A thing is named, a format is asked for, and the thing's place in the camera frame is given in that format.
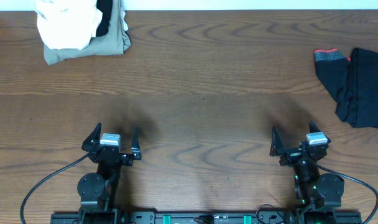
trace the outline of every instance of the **wire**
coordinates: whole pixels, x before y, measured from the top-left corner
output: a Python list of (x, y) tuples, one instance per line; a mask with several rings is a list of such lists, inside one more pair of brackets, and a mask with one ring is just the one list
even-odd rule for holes
[[(260, 222), (260, 223), (262, 223), (262, 224), (265, 224), (265, 223), (259, 219), (259, 217), (258, 217), (258, 211), (259, 211), (262, 207), (264, 207), (264, 206), (270, 206), (270, 207), (276, 209), (273, 205), (270, 205), (270, 204), (263, 204), (263, 205), (261, 205), (261, 206), (257, 209), (257, 211), (256, 211), (256, 218), (258, 219), (258, 222)], [(283, 219), (283, 221), (282, 221), (282, 222), (279, 222), (279, 223), (283, 223), (283, 222), (284, 222), (284, 217), (283, 217), (283, 215), (280, 214), (280, 212), (278, 212), (278, 211), (276, 211), (276, 213), (277, 213), (277, 214)]]
[(71, 168), (72, 166), (76, 165), (77, 163), (83, 161), (83, 160), (84, 160), (85, 158), (87, 158), (89, 155), (90, 155), (90, 153), (87, 153), (87, 154), (85, 154), (85, 156), (79, 158), (79, 159), (76, 160), (75, 162), (73, 162), (73, 163), (71, 163), (71, 164), (65, 166), (64, 168), (62, 168), (62, 169), (60, 169), (60, 170), (57, 170), (57, 171), (53, 172), (52, 174), (50, 174), (50, 175), (48, 175), (48, 176), (46, 176), (46, 178), (42, 179), (38, 184), (36, 184), (36, 185), (32, 188), (32, 190), (29, 191), (29, 193), (27, 193), (27, 195), (26, 195), (26, 197), (25, 197), (25, 199), (23, 200), (22, 205), (21, 205), (21, 221), (22, 221), (22, 224), (26, 224), (25, 217), (24, 217), (24, 215), (23, 215), (23, 211), (24, 211), (24, 209), (25, 209), (25, 204), (26, 204), (26, 202), (27, 202), (27, 199), (29, 199), (30, 195), (32, 195), (32, 193), (33, 193), (33, 192), (34, 192), (34, 191), (35, 191), (40, 185), (42, 185), (45, 181), (47, 181), (49, 178), (51, 178), (51, 177), (53, 177), (53, 176), (55, 176), (55, 175), (57, 175), (57, 174), (59, 174), (59, 173), (65, 171), (65, 170), (67, 170), (67, 169), (69, 169), (69, 168)]
[(367, 183), (365, 183), (365, 182), (363, 182), (363, 181), (361, 181), (361, 180), (358, 180), (358, 179), (356, 179), (356, 178), (354, 178), (354, 177), (350, 177), (350, 176), (348, 176), (348, 175), (345, 175), (345, 174), (342, 174), (342, 173), (339, 173), (339, 172), (333, 171), (333, 170), (331, 170), (331, 169), (327, 169), (327, 168), (325, 168), (325, 167), (322, 167), (321, 165), (315, 163), (315, 162), (314, 162), (313, 160), (311, 160), (311, 159), (310, 159), (310, 161), (312, 161), (312, 163), (314, 163), (314, 165), (316, 165), (316, 166), (317, 166), (319, 169), (321, 169), (321, 170), (327, 171), (327, 172), (329, 172), (329, 173), (332, 173), (332, 174), (337, 175), (337, 176), (340, 176), (340, 177), (347, 178), (347, 179), (349, 179), (349, 180), (351, 180), (351, 181), (353, 181), (353, 182), (356, 182), (356, 183), (358, 183), (358, 184), (361, 184), (361, 185), (367, 187), (368, 189), (370, 189), (371, 191), (373, 191), (373, 193), (376, 195), (376, 204), (374, 205), (373, 211), (372, 211), (371, 214), (368, 216), (368, 218), (363, 222), (363, 224), (368, 223), (368, 222), (372, 219), (372, 217), (374, 216), (374, 214), (376, 214), (376, 211), (377, 211), (377, 209), (378, 209), (378, 191), (377, 191), (376, 189), (374, 189), (372, 186), (370, 186), (369, 184), (367, 184)]

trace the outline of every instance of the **black cable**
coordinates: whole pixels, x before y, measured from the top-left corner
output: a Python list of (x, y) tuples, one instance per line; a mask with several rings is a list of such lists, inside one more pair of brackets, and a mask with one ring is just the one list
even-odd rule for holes
[(319, 169), (321, 169), (321, 170), (327, 171), (327, 172), (329, 172), (329, 173), (332, 173), (332, 174), (337, 175), (337, 176), (340, 176), (340, 177), (347, 178), (347, 179), (349, 179), (349, 180), (351, 180), (351, 181), (353, 181), (353, 182), (356, 182), (356, 183), (358, 183), (358, 184), (361, 184), (361, 185), (367, 187), (368, 189), (370, 189), (371, 191), (373, 191), (373, 193), (376, 195), (376, 204), (374, 205), (373, 211), (372, 211), (371, 214), (368, 216), (368, 218), (363, 222), (363, 224), (368, 223), (368, 222), (372, 219), (372, 217), (374, 216), (374, 214), (376, 214), (376, 211), (377, 211), (377, 209), (378, 209), (378, 191), (377, 191), (376, 189), (374, 189), (372, 186), (370, 186), (369, 184), (367, 184), (367, 183), (365, 183), (365, 182), (363, 182), (363, 181), (361, 181), (361, 180), (358, 180), (358, 179), (356, 179), (356, 178), (354, 178), (354, 177), (350, 177), (350, 176), (348, 176), (348, 175), (345, 175), (345, 174), (342, 174), (342, 173), (339, 173), (339, 172), (333, 171), (333, 170), (331, 170), (331, 169), (327, 169), (327, 168), (322, 167), (321, 165), (315, 163), (313, 160), (311, 160), (311, 161), (312, 161), (312, 163), (314, 163), (314, 164), (315, 164)]
[(21, 221), (22, 221), (22, 224), (26, 224), (25, 217), (24, 217), (24, 215), (23, 215), (23, 211), (24, 211), (24, 209), (25, 209), (25, 204), (26, 204), (26, 202), (27, 202), (27, 199), (29, 199), (30, 195), (32, 195), (32, 193), (33, 193), (33, 192), (34, 192), (34, 191), (35, 191), (40, 185), (42, 185), (45, 181), (47, 181), (49, 178), (51, 178), (51, 177), (53, 177), (53, 176), (55, 176), (55, 175), (61, 173), (62, 171), (65, 171), (65, 170), (71, 168), (72, 166), (76, 165), (77, 163), (83, 161), (83, 160), (84, 160), (85, 158), (87, 158), (89, 155), (90, 155), (90, 153), (87, 153), (87, 154), (85, 154), (85, 156), (79, 158), (79, 159), (76, 160), (75, 162), (73, 162), (73, 163), (71, 163), (71, 164), (65, 166), (64, 168), (62, 168), (62, 169), (60, 169), (60, 170), (57, 170), (57, 171), (53, 172), (52, 174), (50, 174), (50, 175), (48, 175), (48, 176), (46, 176), (46, 178), (42, 179), (38, 184), (36, 184), (36, 185), (32, 188), (32, 190), (29, 191), (29, 193), (27, 193), (27, 195), (26, 195), (26, 197), (25, 197), (25, 199), (23, 200), (22, 205), (21, 205)]
[[(273, 205), (270, 205), (270, 204), (263, 204), (263, 205), (261, 205), (260, 207), (258, 207), (258, 209), (257, 209), (257, 211), (256, 211), (256, 218), (258, 219), (258, 222), (260, 222), (260, 223), (262, 223), (262, 224), (265, 224), (265, 223), (259, 219), (259, 217), (258, 217), (258, 211), (259, 211), (262, 207), (264, 207), (264, 206), (270, 206), (270, 207), (276, 209)], [(276, 213), (277, 213), (277, 214), (283, 219), (283, 221), (278, 222), (278, 223), (276, 223), (276, 224), (283, 223), (283, 222), (284, 222), (284, 217), (283, 217), (283, 215), (280, 214), (280, 212), (278, 212), (278, 211), (276, 211)]]

